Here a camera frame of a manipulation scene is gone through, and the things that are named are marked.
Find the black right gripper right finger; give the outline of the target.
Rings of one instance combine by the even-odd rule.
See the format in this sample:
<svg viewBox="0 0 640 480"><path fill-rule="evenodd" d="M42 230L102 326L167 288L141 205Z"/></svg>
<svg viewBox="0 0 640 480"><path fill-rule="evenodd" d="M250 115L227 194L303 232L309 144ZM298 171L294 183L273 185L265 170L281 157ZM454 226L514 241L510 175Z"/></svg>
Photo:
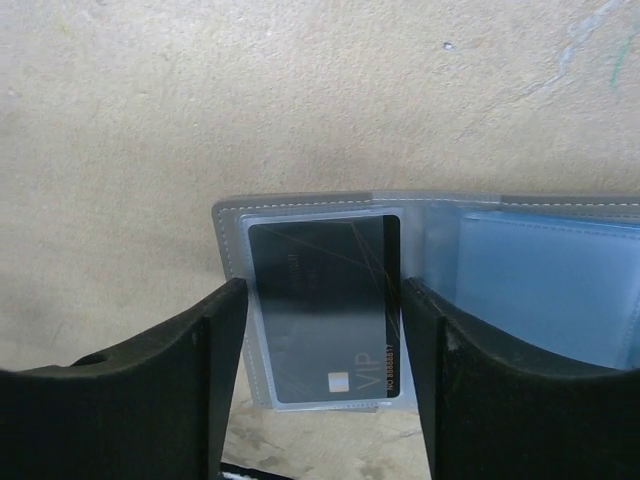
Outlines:
<svg viewBox="0 0 640 480"><path fill-rule="evenodd" d="M416 279L401 300L433 478L638 477L637 370L528 344Z"/></svg>

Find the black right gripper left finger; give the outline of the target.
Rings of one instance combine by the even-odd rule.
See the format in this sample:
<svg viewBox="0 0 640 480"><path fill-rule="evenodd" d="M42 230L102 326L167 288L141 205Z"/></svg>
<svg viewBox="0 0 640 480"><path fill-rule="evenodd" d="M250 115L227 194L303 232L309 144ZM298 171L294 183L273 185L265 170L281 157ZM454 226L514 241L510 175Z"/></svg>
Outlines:
<svg viewBox="0 0 640 480"><path fill-rule="evenodd" d="M1 374L5 479L216 479L247 320L233 279L68 366Z"/></svg>

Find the grey card holder wallet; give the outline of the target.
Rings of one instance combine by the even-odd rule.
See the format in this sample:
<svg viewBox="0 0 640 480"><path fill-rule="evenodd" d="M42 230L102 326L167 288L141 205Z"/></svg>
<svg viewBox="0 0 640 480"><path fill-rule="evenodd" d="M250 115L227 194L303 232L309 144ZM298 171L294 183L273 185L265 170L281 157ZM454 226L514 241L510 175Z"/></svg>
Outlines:
<svg viewBox="0 0 640 480"><path fill-rule="evenodd" d="M617 370L638 367L635 196L371 191L236 197L217 202L211 216L225 275L249 286L244 356L256 405L279 411L415 406L401 307L397 398L309 406L275 400L247 229L366 213L400 219L400 284L416 278L459 309L561 356Z"/></svg>

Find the black VIP credit card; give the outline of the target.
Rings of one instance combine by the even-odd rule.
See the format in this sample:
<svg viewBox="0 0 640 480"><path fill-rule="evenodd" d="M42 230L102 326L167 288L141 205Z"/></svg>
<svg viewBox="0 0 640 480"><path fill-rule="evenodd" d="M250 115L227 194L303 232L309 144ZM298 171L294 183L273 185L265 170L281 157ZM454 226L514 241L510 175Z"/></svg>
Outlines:
<svg viewBox="0 0 640 480"><path fill-rule="evenodd" d="M390 213L248 227L278 405L400 395L400 233Z"/></svg>

